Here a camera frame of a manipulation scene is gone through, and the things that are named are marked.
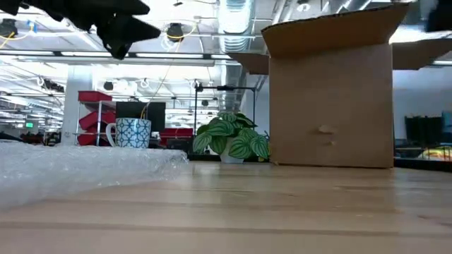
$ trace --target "cable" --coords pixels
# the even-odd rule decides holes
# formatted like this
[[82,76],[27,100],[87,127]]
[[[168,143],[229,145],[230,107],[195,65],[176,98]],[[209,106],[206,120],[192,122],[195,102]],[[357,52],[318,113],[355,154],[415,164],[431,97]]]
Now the cable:
[[[179,51],[179,47],[181,46],[181,43],[182,43],[182,40],[179,40],[179,44],[177,45],[175,52]],[[170,73],[170,69],[171,69],[173,63],[174,63],[174,59],[171,61],[171,64],[168,66],[167,72],[165,73],[165,76],[163,76],[162,82],[157,87],[157,90],[154,92],[154,95],[149,99],[149,102],[146,104],[146,106],[144,106],[143,111],[141,111],[140,119],[144,119],[144,114],[145,114],[146,109],[149,107],[150,102],[152,102],[152,99],[157,95],[158,91],[163,86],[165,79],[167,79],[168,73]]]
[[168,34],[167,34],[167,37],[168,37],[168,38],[171,38],[171,39],[183,39],[183,38],[185,38],[185,37],[191,35],[192,33],[194,33],[197,27],[198,27],[198,24],[194,23],[194,24],[193,24],[193,29],[192,29],[191,32],[189,32],[188,34],[185,34],[185,35],[182,35],[182,36],[171,36],[171,35],[168,35]]

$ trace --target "table surface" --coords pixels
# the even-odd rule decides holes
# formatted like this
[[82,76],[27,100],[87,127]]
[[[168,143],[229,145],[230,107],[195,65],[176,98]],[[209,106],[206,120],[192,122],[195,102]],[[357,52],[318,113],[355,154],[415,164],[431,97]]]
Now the table surface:
[[0,214],[1,254],[451,253],[452,174],[193,163]]

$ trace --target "black stand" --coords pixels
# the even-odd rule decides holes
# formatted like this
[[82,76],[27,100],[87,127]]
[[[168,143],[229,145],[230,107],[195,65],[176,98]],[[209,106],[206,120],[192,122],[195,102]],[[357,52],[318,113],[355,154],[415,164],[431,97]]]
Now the black stand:
[[232,87],[229,85],[219,85],[216,87],[203,87],[203,84],[195,83],[195,126],[193,129],[194,136],[196,136],[197,124],[197,110],[198,110],[198,92],[203,92],[205,89],[215,89],[217,91],[234,91],[234,90],[251,90],[253,91],[253,123],[256,120],[256,88],[254,87]]

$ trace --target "patterned mug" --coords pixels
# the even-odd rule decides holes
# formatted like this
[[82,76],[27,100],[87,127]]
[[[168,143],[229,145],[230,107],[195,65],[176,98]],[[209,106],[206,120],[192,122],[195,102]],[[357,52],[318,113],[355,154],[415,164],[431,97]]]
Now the patterned mug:
[[[116,128],[116,142],[112,138],[112,128]],[[116,123],[107,125],[107,139],[112,147],[148,148],[150,121],[145,119],[118,118]]]

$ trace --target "white wall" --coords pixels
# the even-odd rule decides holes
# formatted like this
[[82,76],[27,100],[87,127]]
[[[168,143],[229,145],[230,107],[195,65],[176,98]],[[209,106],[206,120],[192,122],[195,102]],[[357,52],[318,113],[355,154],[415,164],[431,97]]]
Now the white wall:
[[452,111],[452,67],[393,72],[394,134],[406,138],[405,116]]
[[[255,86],[258,76],[257,75],[249,75],[246,80],[246,83],[249,87]],[[268,79],[263,85],[260,92],[256,92],[256,118],[255,124],[256,131],[259,134],[270,133],[270,97],[268,90]],[[244,98],[242,100],[242,105],[240,107],[240,111],[245,114],[251,120],[253,119],[253,92],[247,90],[244,94]]]

